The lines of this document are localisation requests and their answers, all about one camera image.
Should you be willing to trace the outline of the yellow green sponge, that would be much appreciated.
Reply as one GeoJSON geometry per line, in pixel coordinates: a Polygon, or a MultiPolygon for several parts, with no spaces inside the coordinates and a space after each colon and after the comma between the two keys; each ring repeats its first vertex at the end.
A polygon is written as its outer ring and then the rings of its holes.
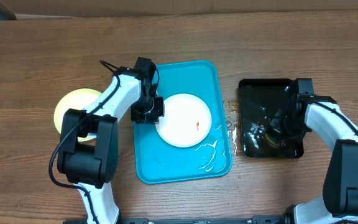
{"type": "Polygon", "coordinates": [[[281,137],[277,136],[276,134],[265,133],[264,139],[273,147],[281,146],[281,137]]]}

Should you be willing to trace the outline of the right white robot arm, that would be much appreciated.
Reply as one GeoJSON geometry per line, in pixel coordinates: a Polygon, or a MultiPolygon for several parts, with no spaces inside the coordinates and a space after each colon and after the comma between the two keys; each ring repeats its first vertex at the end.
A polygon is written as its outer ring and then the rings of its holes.
{"type": "Polygon", "coordinates": [[[288,207],[276,223],[358,223],[358,127],[330,96],[295,94],[274,112],[271,130],[295,141],[314,131],[332,152],[323,193],[288,207]]]}

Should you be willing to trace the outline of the teal plastic tray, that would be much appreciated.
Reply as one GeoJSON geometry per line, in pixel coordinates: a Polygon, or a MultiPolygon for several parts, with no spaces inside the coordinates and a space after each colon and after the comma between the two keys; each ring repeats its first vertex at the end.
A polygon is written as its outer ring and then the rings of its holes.
{"type": "Polygon", "coordinates": [[[218,73],[207,60],[158,65],[158,93],[167,99],[187,93],[203,100],[211,112],[207,136],[190,147],[165,142],[152,124],[134,124],[135,164],[139,179],[147,184],[219,177],[232,166],[218,73]]]}

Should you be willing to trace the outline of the white plate top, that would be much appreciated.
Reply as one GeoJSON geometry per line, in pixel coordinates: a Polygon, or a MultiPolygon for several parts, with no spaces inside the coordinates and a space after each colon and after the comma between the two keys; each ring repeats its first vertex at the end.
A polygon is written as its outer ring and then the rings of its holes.
{"type": "Polygon", "coordinates": [[[212,115],[203,100],[180,93],[168,97],[163,105],[164,115],[155,126],[165,142],[175,147],[191,147],[208,135],[212,115]]]}

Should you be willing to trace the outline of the black water tray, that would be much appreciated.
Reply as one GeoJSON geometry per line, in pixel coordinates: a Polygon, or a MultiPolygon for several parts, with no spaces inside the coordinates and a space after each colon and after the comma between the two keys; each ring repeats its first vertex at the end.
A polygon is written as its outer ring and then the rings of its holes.
{"type": "Polygon", "coordinates": [[[288,78],[245,78],[239,82],[241,144],[244,157],[297,159],[304,154],[303,142],[271,146],[265,139],[267,108],[282,107],[289,102],[288,78]]]}

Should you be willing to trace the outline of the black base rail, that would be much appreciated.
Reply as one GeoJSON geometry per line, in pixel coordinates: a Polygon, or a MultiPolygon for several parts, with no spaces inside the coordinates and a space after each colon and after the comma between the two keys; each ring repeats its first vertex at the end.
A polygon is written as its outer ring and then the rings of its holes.
{"type": "Polygon", "coordinates": [[[122,224],[282,224],[290,223],[283,215],[254,215],[251,218],[218,218],[218,219],[161,219],[122,218],[117,223],[122,224]]]}

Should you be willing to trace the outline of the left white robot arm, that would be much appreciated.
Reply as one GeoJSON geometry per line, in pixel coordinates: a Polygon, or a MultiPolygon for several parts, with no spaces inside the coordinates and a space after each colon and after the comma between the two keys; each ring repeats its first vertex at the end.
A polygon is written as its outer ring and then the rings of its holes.
{"type": "Polygon", "coordinates": [[[51,181],[80,192],[87,217],[83,223],[119,223],[111,180],[118,159],[118,123],[126,111],[140,124],[156,124],[164,115],[158,95],[160,74],[152,62],[134,68],[102,64],[112,72],[112,82],[102,95],[82,110],[63,115],[60,142],[48,165],[51,181]]]}

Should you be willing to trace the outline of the yellow plate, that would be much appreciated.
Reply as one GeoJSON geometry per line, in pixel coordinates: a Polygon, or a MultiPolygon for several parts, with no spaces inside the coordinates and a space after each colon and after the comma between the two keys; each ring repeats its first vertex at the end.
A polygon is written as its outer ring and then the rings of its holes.
{"type": "Polygon", "coordinates": [[[57,104],[54,111],[54,125],[59,133],[62,131],[63,116],[68,109],[82,110],[101,96],[101,92],[81,88],[67,93],[57,104]]]}

